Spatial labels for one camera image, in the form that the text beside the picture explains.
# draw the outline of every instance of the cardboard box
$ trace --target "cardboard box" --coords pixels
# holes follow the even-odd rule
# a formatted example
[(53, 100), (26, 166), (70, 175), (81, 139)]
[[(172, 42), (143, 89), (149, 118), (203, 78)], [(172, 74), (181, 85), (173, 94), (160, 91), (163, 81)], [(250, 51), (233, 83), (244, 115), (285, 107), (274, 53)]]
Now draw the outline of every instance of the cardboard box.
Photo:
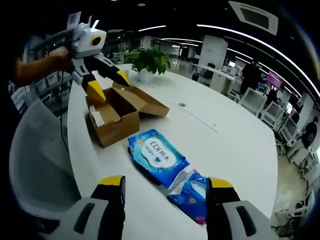
[(90, 119), (103, 148), (140, 129), (139, 113), (165, 117), (169, 108), (141, 89), (113, 84), (103, 90), (105, 103), (86, 97)]

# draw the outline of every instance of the office floor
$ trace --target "office floor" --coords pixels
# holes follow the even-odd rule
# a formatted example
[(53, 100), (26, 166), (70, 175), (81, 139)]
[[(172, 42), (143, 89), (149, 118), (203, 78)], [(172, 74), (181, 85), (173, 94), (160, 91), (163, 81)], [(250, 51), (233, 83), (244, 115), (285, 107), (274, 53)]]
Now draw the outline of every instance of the office floor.
[[(192, 64), (187, 61), (181, 61), (177, 58), (171, 59), (173, 65), (170, 72), (182, 75), (186, 78), (192, 78)], [(283, 224), (281, 219), (274, 214), (277, 211), (288, 209), (294, 206), (297, 201), (306, 196), (307, 183), (301, 179), (298, 168), (290, 164), (286, 156), (278, 156), (278, 183), (276, 198), (274, 201), (271, 225), (278, 226)]]

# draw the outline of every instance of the wet wipes package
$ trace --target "wet wipes package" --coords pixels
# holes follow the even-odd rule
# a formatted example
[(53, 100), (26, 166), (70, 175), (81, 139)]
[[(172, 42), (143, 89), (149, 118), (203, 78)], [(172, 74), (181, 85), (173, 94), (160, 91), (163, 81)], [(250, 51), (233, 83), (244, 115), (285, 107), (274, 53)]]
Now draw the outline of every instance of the wet wipes package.
[(196, 170), (192, 170), (167, 198), (196, 223), (205, 224), (206, 184), (207, 179)]
[(188, 165), (186, 158), (157, 130), (128, 138), (133, 160), (169, 189)]

